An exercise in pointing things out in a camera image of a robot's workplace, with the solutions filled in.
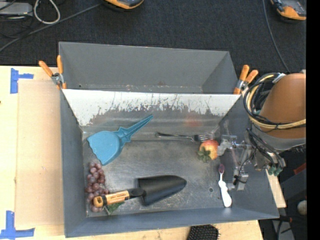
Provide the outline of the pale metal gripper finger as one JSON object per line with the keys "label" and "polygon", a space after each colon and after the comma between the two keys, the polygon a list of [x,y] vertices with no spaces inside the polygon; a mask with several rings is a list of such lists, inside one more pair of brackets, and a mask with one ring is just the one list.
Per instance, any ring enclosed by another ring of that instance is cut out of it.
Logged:
{"label": "pale metal gripper finger", "polygon": [[237,147],[236,135],[221,135],[220,144],[217,148],[217,155],[222,156],[227,149],[235,149]]}
{"label": "pale metal gripper finger", "polygon": [[229,191],[243,191],[248,181],[249,174],[243,173],[240,175],[234,175],[231,183],[227,183]]}

